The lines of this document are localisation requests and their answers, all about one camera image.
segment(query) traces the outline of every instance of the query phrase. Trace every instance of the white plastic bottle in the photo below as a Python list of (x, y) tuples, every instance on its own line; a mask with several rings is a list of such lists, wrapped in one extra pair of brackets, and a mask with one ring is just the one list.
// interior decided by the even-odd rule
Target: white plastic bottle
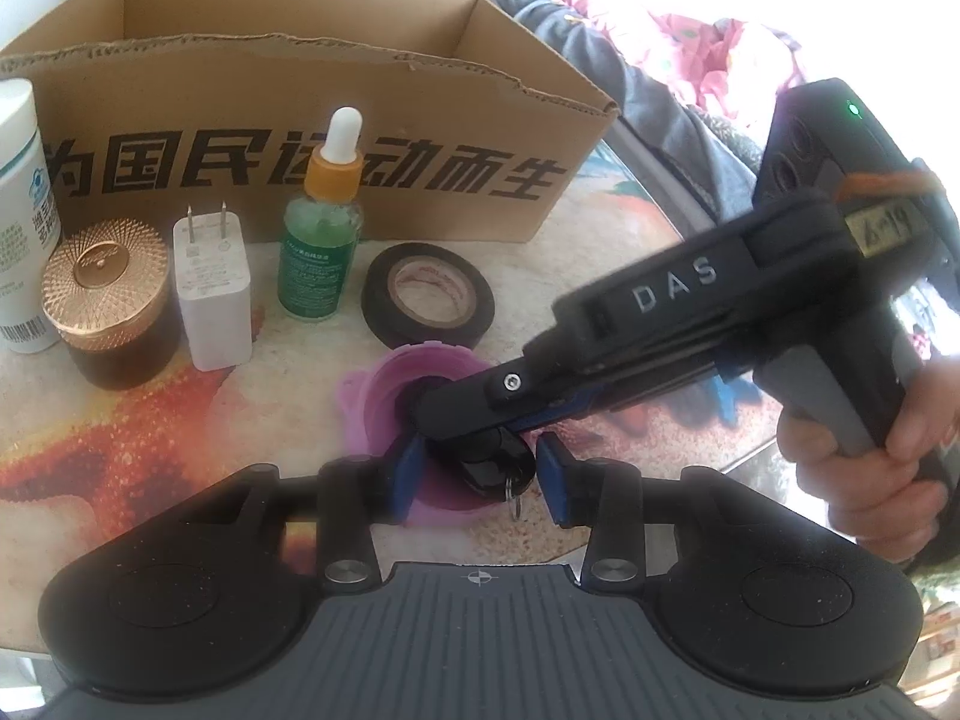
[(40, 307), (43, 268), (59, 234), (34, 86), (0, 81), (0, 344), (13, 351), (38, 352), (59, 341)]

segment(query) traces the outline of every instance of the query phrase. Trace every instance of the gray ribbed mat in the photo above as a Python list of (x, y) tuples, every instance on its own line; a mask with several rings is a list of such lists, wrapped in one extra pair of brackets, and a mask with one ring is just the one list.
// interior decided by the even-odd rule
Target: gray ribbed mat
[(243, 685), (180, 704), (64, 694), (47, 720), (898, 720), (883, 685), (774, 701), (704, 677), (640, 606), (577, 589), (562, 566), (399, 565), (376, 591), (323, 603), (304, 637)]

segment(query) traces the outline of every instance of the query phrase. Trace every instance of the key ring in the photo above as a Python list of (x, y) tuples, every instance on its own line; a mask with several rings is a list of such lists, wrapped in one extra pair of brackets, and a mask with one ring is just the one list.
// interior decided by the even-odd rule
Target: key ring
[(520, 522), (520, 495), (514, 495), (514, 477), (507, 477), (507, 484), (504, 485), (504, 493), (506, 493), (507, 505), (510, 507), (510, 519), (513, 522)]

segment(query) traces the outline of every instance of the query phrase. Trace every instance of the dropper bottle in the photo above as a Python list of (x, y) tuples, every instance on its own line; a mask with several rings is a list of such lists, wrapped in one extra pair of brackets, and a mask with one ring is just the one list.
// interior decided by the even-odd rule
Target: dropper bottle
[(326, 142), (310, 154), (304, 191), (283, 214), (277, 293), (295, 319), (319, 322), (332, 317), (340, 303), (363, 223), (353, 202), (363, 172), (357, 151), (362, 125), (355, 108), (333, 114)]

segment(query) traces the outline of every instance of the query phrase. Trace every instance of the black key fob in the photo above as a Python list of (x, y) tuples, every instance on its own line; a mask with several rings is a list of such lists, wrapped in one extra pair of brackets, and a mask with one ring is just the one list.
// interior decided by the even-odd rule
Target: black key fob
[(521, 495), (536, 473), (536, 460), (530, 447), (505, 427), (446, 442), (431, 442), (429, 451), (444, 469), (474, 493), (494, 501), (512, 500)]
[(411, 381), (410, 384), (404, 385), (394, 400), (394, 415), (397, 417), (397, 424), (400, 424), (401, 428), (416, 427), (413, 418), (416, 401), (419, 401), (425, 392), (448, 384), (449, 381), (448, 378), (443, 376), (421, 376), (421, 378)]

